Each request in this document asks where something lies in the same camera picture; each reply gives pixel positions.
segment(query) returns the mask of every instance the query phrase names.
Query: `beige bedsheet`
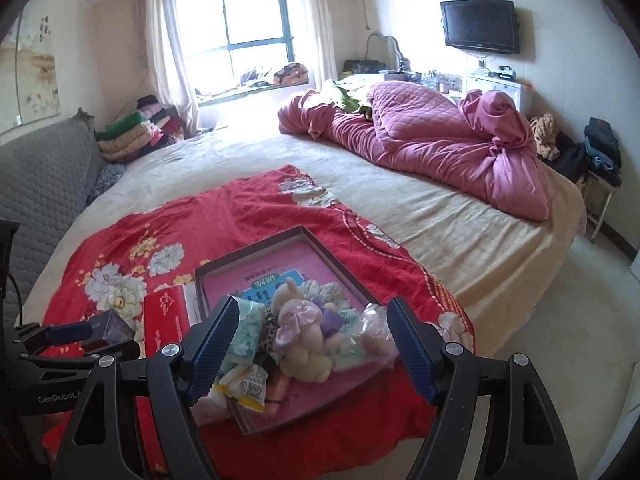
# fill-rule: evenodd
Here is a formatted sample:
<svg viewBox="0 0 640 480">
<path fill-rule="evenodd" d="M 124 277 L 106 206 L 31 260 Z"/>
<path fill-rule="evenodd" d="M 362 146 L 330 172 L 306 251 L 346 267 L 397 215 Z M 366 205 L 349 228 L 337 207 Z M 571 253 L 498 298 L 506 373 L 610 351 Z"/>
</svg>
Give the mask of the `beige bedsheet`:
<svg viewBox="0 0 640 480">
<path fill-rule="evenodd" d="M 257 130 L 270 133 L 256 134 Z M 378 225 L 458 298 L 489 356 L 529 319 L 560 266 L 583 211 L 578 190 L 548 170 L 551 218 L 523 221 L 430 179 L 370 164 L 343 148 L 281 136 L 274 125 L 222 130 L 147 155 L 69 229 L 29 296 L 41 321 L 69 257 L 89 235 L 130 213 L 293 164 Z"/>
</svg>

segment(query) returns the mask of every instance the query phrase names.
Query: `pink bow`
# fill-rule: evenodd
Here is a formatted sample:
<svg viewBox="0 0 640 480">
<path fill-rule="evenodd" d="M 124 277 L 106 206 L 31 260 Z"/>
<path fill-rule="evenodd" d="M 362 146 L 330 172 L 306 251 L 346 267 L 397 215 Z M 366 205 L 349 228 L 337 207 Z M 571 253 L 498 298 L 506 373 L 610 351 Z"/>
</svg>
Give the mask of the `pink bow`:
<svg viewBox="0 0 640 480">
<path fill-rule="evenodd" d="M 306 325 L 320 322 L 322 311 L 315 305 L 297 305 L 283 312 L 278 320 L 280 328 L 276 332 L 273 349 L 283 353 L 287 346 L 294 343 Z"/>
</svg>

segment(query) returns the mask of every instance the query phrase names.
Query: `television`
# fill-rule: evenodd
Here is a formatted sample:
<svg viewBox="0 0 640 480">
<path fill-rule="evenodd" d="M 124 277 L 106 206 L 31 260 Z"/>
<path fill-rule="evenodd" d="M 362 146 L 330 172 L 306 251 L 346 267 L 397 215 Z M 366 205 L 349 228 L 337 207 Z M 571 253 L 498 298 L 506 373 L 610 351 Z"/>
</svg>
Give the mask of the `television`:
<svg viewBox="0 0 640 480">
<path fill-rule="evenodd" d="M 462 50 L 519 54 L 519 18 L 507 0 L 441 2 L 445 44 Z"/>
</svg>

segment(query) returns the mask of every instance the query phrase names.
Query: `pink quilted comforter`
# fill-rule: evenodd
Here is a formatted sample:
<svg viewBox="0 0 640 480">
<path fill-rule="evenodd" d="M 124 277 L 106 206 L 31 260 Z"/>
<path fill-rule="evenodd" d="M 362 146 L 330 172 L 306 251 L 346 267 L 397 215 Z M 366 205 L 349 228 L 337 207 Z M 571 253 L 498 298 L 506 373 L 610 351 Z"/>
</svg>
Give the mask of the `pink quilted comforter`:
<svg viewBox="0 0 640 480">
<path fill-rule="evenodd" d="M 373 124 L 307 91 L 279 110 L 280 131 L 324 137 L 374 164 L 429 176 L 520 218 L 548 218 L 529 122 L 507 94 L 475 90 L 456 106 L 423 86 L 388 81 L 373 85 L 369 97 Z"/>
</svg>

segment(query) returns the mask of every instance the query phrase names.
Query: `white dresser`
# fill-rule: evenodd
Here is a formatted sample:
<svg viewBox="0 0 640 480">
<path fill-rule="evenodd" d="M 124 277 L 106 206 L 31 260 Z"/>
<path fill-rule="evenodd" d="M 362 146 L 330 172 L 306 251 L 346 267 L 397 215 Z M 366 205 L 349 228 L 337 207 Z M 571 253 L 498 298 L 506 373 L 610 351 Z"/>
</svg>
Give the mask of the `white dresser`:
<svg viewBox="0 0 640 480">
<path fill-rule="evenodd" d="M 516 103 L 516 108 L 527 118 L 531 117 L 533 106 L 533 90 L 515 81 L 506 81 L 484 75 L 468 75 L 463 80 L 462 93 L 466 95 L 470 90 L 479 89 L 482 92 L 499 90 L 507 94 Z"/>
</svg>

